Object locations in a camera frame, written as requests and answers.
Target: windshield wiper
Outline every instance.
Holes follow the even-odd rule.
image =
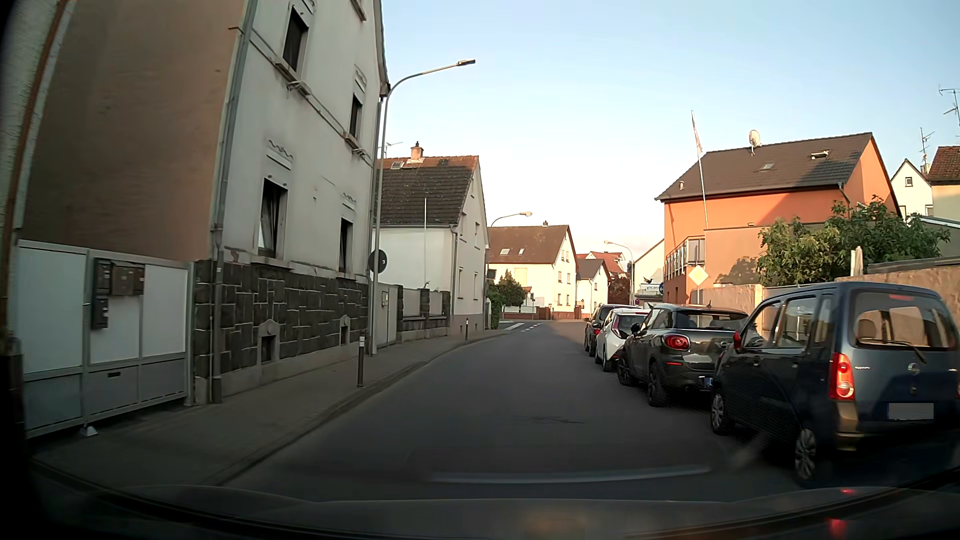
[[[924,354],[920,352],[920,349],[918,349],[916,345],[914,345],[913,343],[910,343],[909,341],[900,341],[898,339],[881,339],[879,337],[857,337],[856,340],[864,343],[866,342],[889,343],[891,345],[902,345],[903,347],[909,347],[913,349],[914,353],[917,354],[917,358],[919,358],[921,362],[926,364],[926,358],[924,358]]]

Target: tree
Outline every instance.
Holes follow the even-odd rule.
[[[850,274],[850,251],[863,249],[863,263],[891,262],[940,256],[939,244],[949,231],[930,229],[918,214],[903,221],[878,197],[868,205],[850,207],[834,201],[833,215],[823,228],[811,229],[794,217],[782,218],[762,230],[766,253],[756,261],[765,286],[828,282]]]
[[[503,296],[504,306],[523,306],[523,301],[527,298],[527,291],[514,279],[510,271],[506,271],[496,284],[496,288]]]

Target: street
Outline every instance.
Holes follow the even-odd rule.
[[[714,435],[706,399],[651,408],[603,373],[583,329],[525,322],[441,356],[227,485],[309,501],[737,501],[799,489],[746,438]]]

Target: sky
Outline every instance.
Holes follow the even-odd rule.
[[[383,0],[389,157],[479,155],[488,223],[570,226],[578,253],[663,237],[654,200],[705,151],[873,132],[893,175],[920,128],[960,144],[960,1]]]

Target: white house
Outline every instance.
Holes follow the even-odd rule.
[[[577,305],[577,259],[567,225],[491,227],[490,264],[494,279],[507,271],[530,287],[537,306],[557,319],[573,318]]]
[[[483,329],[487,212],[478,156],[387,158],[383,171],[380,281],[450,291],[450,326]]]
[[[900,215],[904,219],[911,214],[933,215],[933,188],[926,180],[926,174],[913,166],[910,160],[903,160],[894,176],[890,177],[894,196],[900,205]]]
[[[601,258],[581,258],[577,267],[577,302],[584,313],[593,313],[607,303],[611,278],[607,263]]]

